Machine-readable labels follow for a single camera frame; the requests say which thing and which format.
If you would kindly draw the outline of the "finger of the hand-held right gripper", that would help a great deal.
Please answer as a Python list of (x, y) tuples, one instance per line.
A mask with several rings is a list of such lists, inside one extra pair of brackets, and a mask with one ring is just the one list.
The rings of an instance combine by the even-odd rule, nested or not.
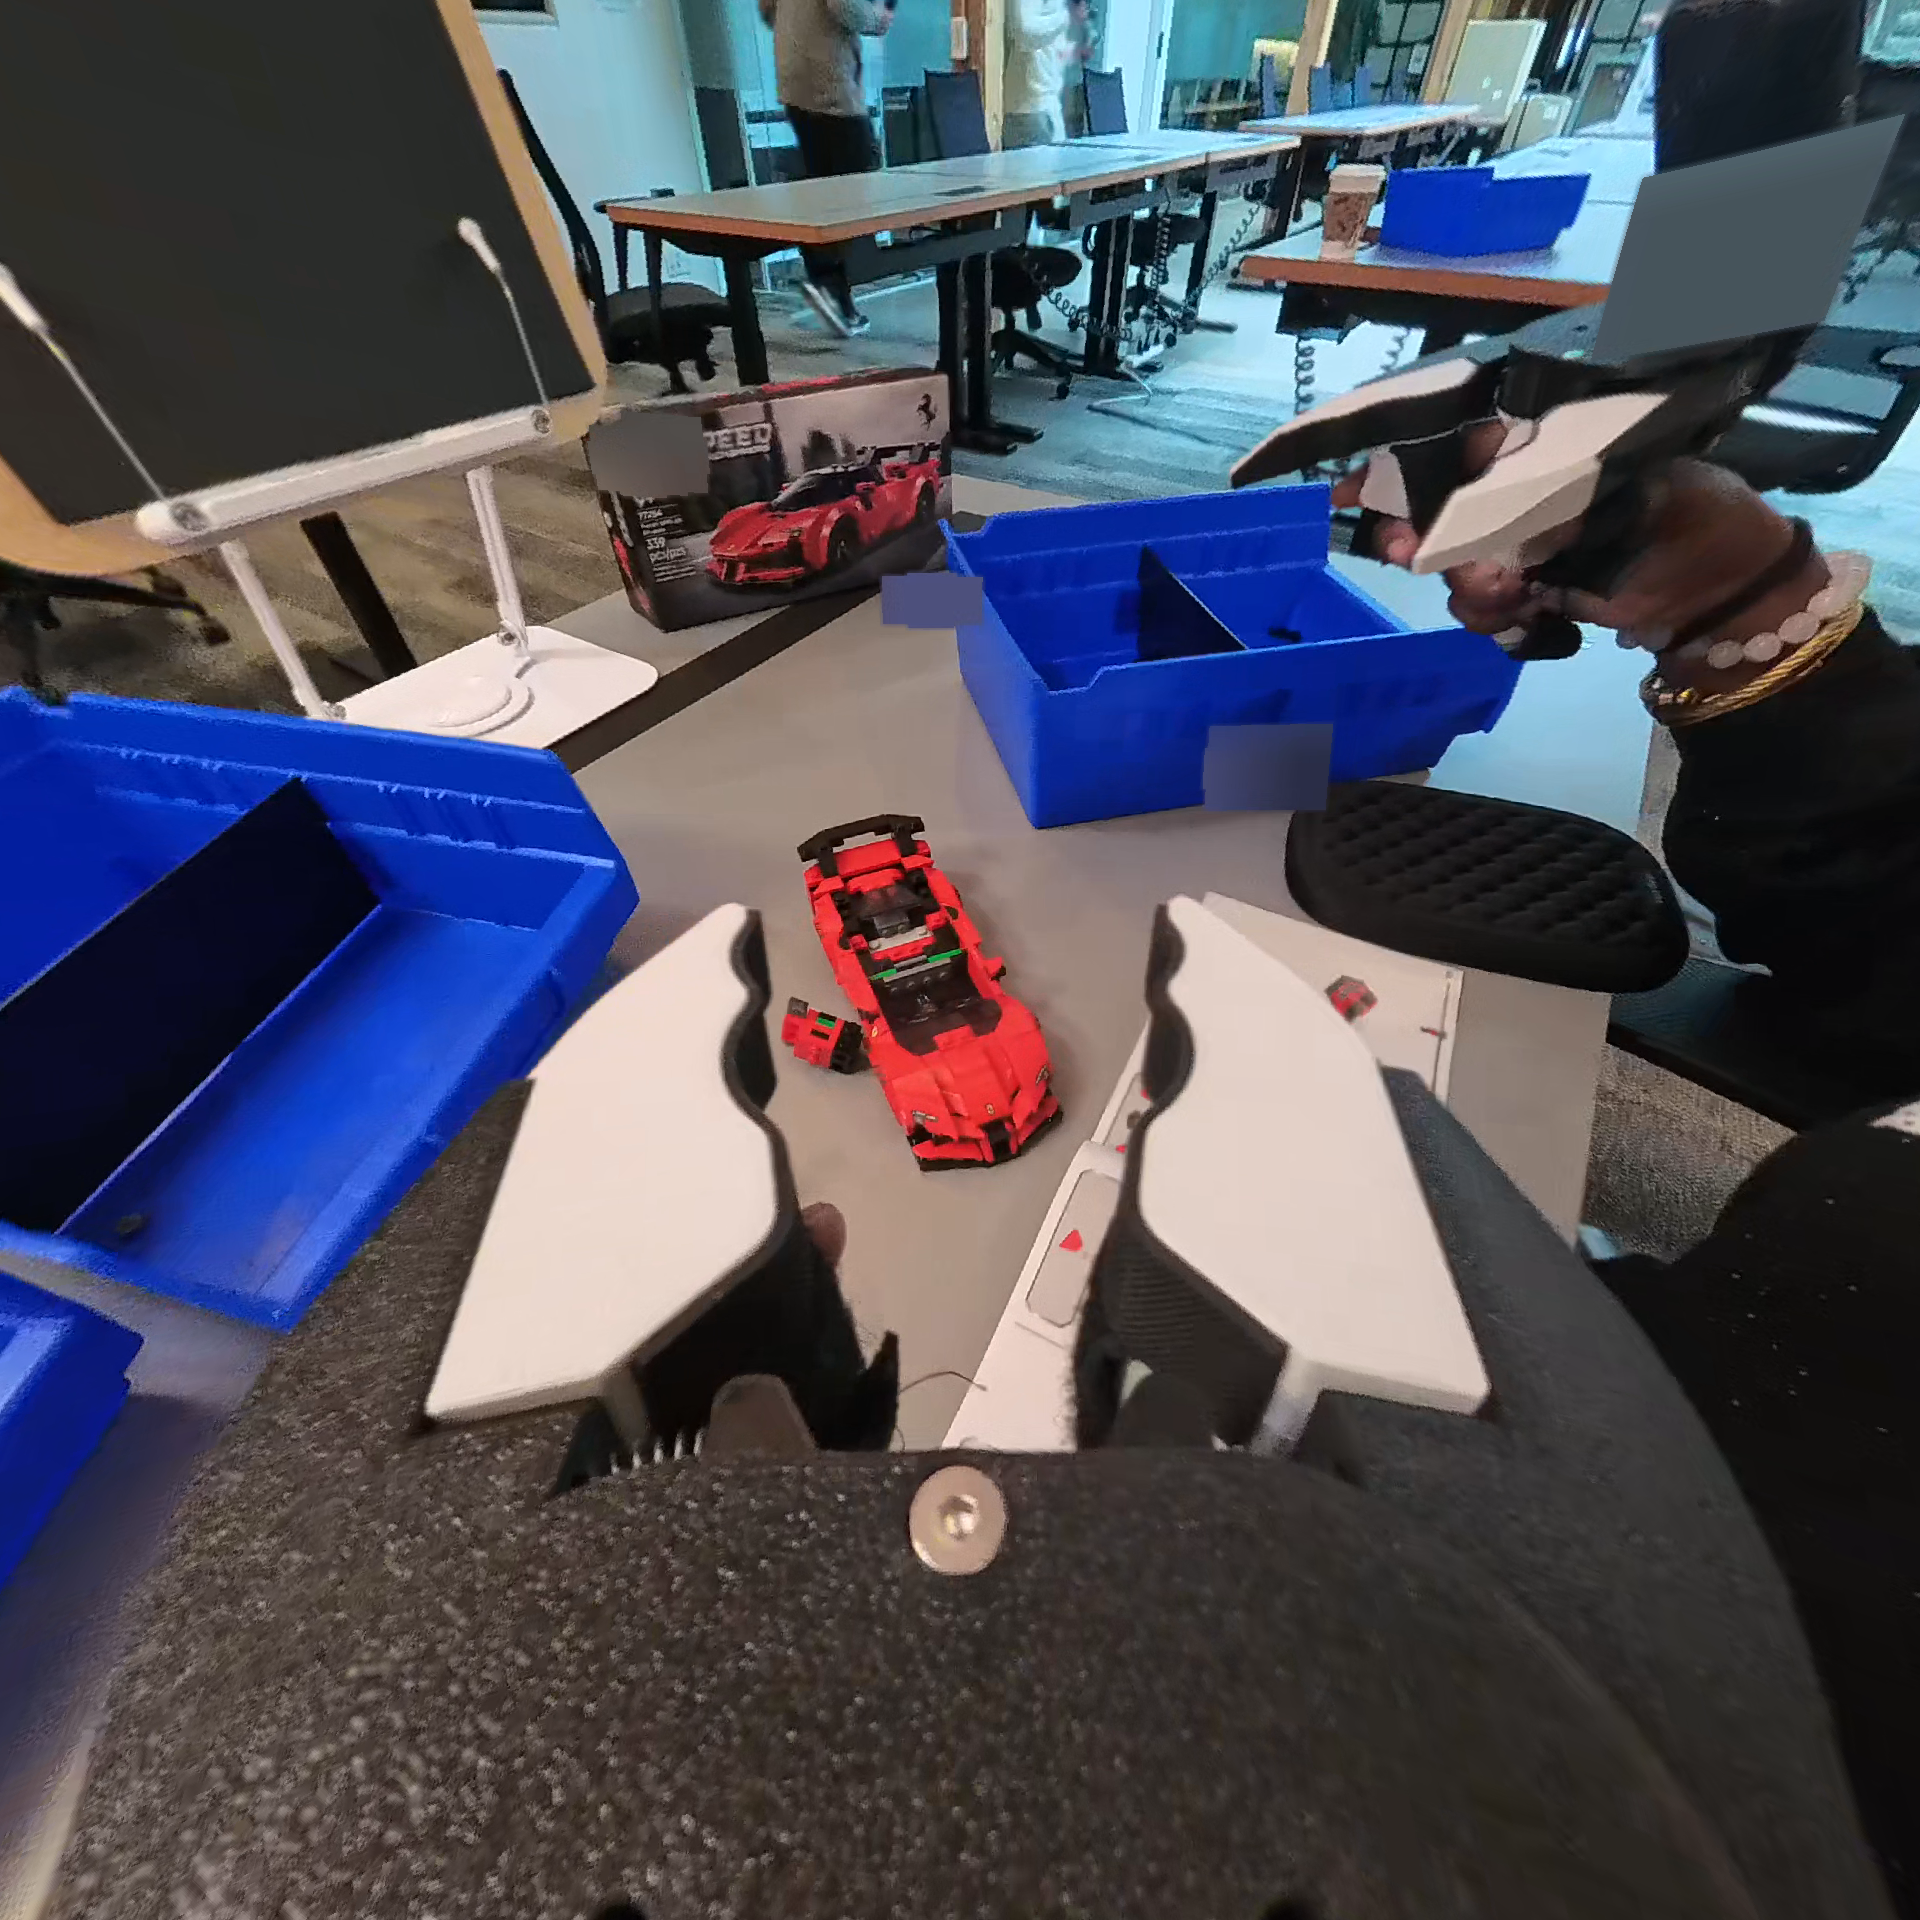
[(1445, 437), (1492, 413), (1500, 382), (1500, 363), (1423, 359), (1318, 399), (1236, 459), (1233, 488), (1348, 461), (1379, 447)]
[(1550, 410), (1526, 444), (1505, 447), (1447, 498), (1407, 568), (1441, 574), (1469, 563), (1521, 564), (1532, 539), (1590, 507), (1606, 455), (1663, 405), (1663, 394), (1620, 391)]

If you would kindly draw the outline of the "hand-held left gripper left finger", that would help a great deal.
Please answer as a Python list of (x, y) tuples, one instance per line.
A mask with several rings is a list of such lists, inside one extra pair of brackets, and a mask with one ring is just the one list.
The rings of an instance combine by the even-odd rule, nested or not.
[(428, 1421), (581, 1407), (636, 1453), (675, 1453), (734, 1381), (767, 1375), (815, 1450), (889, 1445), (889, 1343), (865, 1356), (767, 1114), (767, 998), (761, 917), (724, 903), (551, 1047)]

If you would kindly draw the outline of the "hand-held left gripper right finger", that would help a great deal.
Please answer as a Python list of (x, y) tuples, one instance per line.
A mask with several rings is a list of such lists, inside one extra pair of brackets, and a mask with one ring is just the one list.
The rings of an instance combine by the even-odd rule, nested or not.
[(1073, 1439), (1172, 1394), (1177, 1445), (1298, 1446), (1327, 1394), (1475, 1419), (1492, 1383), (1387, 1076), (1327, 997), (1189, 895), (1145, 978), (1145, 1109), (1093, 1259)]

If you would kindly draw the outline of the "red lego car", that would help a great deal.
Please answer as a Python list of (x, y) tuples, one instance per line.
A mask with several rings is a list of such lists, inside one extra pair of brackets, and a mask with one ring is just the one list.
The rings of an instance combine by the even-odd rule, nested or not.
[(869, 1064), (924, 1170), (1014, 1162), (1063, 1116), (1050, 1044), (1004, 986), (924, 821), (870, 815), (801, 844), (807, 908)]

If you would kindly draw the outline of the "person's right forearm black sleeve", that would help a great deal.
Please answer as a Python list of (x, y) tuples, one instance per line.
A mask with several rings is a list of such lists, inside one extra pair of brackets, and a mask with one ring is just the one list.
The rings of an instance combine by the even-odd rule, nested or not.
[(1671, 875), (1783, 1044), (1916, 1078), (1918, 663), (1866, 607), (1802, 678), (1673, 732)]

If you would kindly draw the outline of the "lego set box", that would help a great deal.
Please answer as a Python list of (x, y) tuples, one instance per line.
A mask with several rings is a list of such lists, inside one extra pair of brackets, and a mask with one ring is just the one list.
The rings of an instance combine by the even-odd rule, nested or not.
[(631, 607), (666, 634), (945, 560), (950, 405), (935, 367), (631, 402), (583, 453)]

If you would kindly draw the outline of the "person's right hand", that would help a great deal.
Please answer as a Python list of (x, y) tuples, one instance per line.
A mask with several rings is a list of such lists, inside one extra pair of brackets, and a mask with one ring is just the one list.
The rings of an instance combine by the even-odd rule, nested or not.
[(1473, 560), (1447, 572), (1449, 611), (1477, 634), (1556, 615), (1663, 651), (1780, 634), (1829, 590), (1831, 564), (1738, 475), (1677, 461), (1647, 482), (1636, 546), (1610, 591), (1547, 584), (1545, 572)]

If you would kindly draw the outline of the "white instruction booklet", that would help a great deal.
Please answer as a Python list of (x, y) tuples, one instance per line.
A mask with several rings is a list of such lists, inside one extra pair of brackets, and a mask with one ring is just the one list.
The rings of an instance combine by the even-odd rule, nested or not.
[[(1308, 926), (1257, 904), (1204, 895), (1198, 909), (1262, 948), (1290, 978), (1317, 989), (1379, 1068), (1411, 1072), (1434, 1096), (1449, 1092), (1462, 973)], [(947, 1431), (949, 1450), (1067, 1451), (1073, 1446), (1073, 1336), (1093, 1280), (1095, 1229), (1114, 1223), (1122, 1163), (1145, 1116), (1145, 1039), (1081, 1142), (1042, 1218), (972, 1388)], [(1345, 1390), (1385, 1388), (1403, 1404), (1477, 1410), (1484, 1370), (1455, 1287), (1412, 1280), (1338, 1280), (1332, 1314), (1308, 1309), (1309, 1333), (1332, 1333)]]

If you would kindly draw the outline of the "large blue plastic bin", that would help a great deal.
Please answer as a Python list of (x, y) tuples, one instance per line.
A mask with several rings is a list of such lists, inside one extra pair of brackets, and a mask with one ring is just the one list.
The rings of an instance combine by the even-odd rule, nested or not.
[[(290, 1327), (469, 1118), (522, 1078), (637, 892), (565, 760), (257, 710), (2, 701), (5, 998), (289, 780), (374, 915), (58, 1231), (5, 1272), (86, 1276)], [(113, 1223), (147, 1212), (118, 1242)]]

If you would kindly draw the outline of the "black office chair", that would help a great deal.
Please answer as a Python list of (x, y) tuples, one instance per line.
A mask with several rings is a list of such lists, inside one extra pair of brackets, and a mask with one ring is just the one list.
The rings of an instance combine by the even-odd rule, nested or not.
[(44, 636), (60, 634), (66, 616), (101, 621), (137, 615), (159, 619), (205, 646), (227, 646), (230, 634), (185, 582), (165, 567), (140, 567), (126, 576), (79, 576), (2, 563), (2, 685), (35, 698), (55, 692), (44, 667)]
[(716, 382), (713, 336), (729, 328), (729, 303), (698, 280), (661, 278), (659, 283), (610, 287), (601, 246), (541, 143), (511, 74), (501, 66), (497, 77), (547, 196), (561, 215), (572, 267), (593, 308), (609, 363), (612, 367), (655, 366), (667, 375), (667, 388), (675, 395), (691, 394), (683, 367), (693, 367), (701, 382)]
[[(991, 158), (986, 100), (979, 76), (967, 69), (926, 70), (924, 104), (927, 138), (939, 160)], [(981, 324), (988, 328), (991, 367), (1031, 363), (1053, 378), (1053, 398), (1073, 394), (1073, 359), (1037, 336), (1039, 302), (1061, 292), (1074, 277), (1073, 259), (1055, 246), (1033, 248), (1025, 242), (1031, 219), (1021, 215), (1021, 242), (990, 256), (981, 272)]]

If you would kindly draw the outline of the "black bin divider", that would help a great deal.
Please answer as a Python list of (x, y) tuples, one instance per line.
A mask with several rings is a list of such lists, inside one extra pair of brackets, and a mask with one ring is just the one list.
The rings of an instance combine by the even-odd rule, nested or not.
[(2, 1008), (2, 1218), (58, 1231), (374, 915), (289, 780)]

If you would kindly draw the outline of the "long wooden edged table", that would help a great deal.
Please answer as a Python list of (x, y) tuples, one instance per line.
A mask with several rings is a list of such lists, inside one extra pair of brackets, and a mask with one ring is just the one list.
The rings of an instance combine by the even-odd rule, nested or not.
[(698, 194), (610, 198), (596, 208), (615, 228), (615, 263), (629, 263), (629, 235), (644, 242), (647, 295), (663, 302), (661, 251), (718, 261), (735, 383), (770, 379), (751, 264), (795, 248), (841, 248), (854, 283), (935, 269), (939, 370), (949, 386), (950, 444), (1007, 455), (1039, 431), (991, 412), (990, 261), (1020, 246), (1039, 208), (1063, 208), (1073, 227), (1100, 237), (1095, 314), (1076, 367), (1105, 378), (1115, 363), (1108, 338), (1121, 320), (1124, 246), (1114, 228), (1179, 190), (1214, 210), (1223, 188), (1281, 174), (1297, 134), (1147, 133), (1091, 134), (1042, 148), (924, 160), (865, 176), (741, 186)]

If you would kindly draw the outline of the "person's black clothed leg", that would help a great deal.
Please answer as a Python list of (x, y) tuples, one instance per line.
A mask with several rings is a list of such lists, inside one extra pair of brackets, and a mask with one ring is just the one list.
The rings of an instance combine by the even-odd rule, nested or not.
[(1918, 1103), (1790, 1136), (1681, 1258), (1593, 1259), (1783, 1567), (1892, 1907), (1918, 1915)]

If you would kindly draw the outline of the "black table leg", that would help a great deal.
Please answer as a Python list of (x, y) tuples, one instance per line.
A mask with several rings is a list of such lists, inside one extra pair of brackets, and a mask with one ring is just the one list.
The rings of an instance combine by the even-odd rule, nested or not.
[(413, 671), (418, 658), (403, 636), (397, 616), (351, 539), (345, 519), (339, 512), (321, 512), (300, 519), (300, 530), (330, 584), (343, 600), (343, 611), (361, 642), (373, 653), (379, 677), (394, 682)]

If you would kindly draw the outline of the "black board wooden frame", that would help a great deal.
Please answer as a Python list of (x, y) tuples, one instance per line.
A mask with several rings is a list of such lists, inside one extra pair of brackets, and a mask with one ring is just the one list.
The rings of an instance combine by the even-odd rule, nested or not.
[(5, 4), (2, 119), (7, 563), (143, 568), (601, 412), (466, 4)]

